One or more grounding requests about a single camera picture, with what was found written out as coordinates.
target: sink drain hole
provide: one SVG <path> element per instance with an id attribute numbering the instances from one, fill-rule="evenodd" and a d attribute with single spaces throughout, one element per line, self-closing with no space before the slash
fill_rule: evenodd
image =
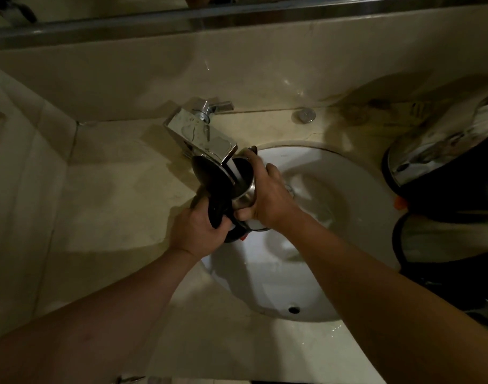
<path id="1" fill-rule="evenodd" d="M 289 307 L 289 312 L 291 314 L 299 314 L 301 312 L 301 309 L 297 306 L 290 306 Z"/>

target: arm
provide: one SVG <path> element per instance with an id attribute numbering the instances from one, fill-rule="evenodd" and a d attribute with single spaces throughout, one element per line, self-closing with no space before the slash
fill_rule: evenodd
<path id="1" fill-rule="evenodd" d="M 0 339 L 0 383 L 109 383 L 146 339 L 189 270 L 224 241 L 208 200 L 174 221 L 170 247 L 138 272 Z"/>
<path id="2" fill-rule="evenodd" d="M 438 296 L 338 238 L 304 213 L 271 164 L 247 153 L 259 219 L 301 253 L 322 290 L 386 382 L 488 383 L 488 331 Z M 296 221 L 295 226 L 289 221 Z"/>

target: beige marble countertop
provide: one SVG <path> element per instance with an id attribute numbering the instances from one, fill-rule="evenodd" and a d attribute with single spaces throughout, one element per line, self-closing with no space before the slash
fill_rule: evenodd
<path id="1" fill-rule="evenodd" d="M 312 145 L 345 154 L 381 177 L 379 163 L 404 132 L 399 111 L 318 109 L 217 115 L 239 147 Z M 198 182 L 163 119 L 82 126 L 68 167 L 37 314 L 139 269 L 166 248 L 173 217 Z M 154 376 L 376 384 L 384 382 L 342 321 L 301 323 L 260 315 L 198 264 L 147 344 L 127 367 Z"/>

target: sink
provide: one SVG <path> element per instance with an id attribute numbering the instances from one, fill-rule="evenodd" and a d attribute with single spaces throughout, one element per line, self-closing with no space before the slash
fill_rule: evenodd
<path id="1" fill-rule="evenodd" d="M 384 264 L 400 268 L 391 235 L 401 213 L 380 178 L 324 149 L 276 147 L 259 155 L 279 168 L 303 210 Z M 251 232 L 202 261 L 215 281 L 255 311 L 293 321 L 339 319 L 299 252 L 274 230 Z"/>

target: chrome faucet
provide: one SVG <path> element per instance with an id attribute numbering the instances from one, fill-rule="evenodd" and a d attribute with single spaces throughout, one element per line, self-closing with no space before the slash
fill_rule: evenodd
<path id="1" fill-rule="evenodd" d="M 211 104 L 198 99 L 190 111 L 178 109 L 164 122 L 164 126 L 185 156 L 206 156 L 222 165 L 237 151 L 237 143 L 210 125 L 210 116 L 233 109 L 230 101 Z"/>

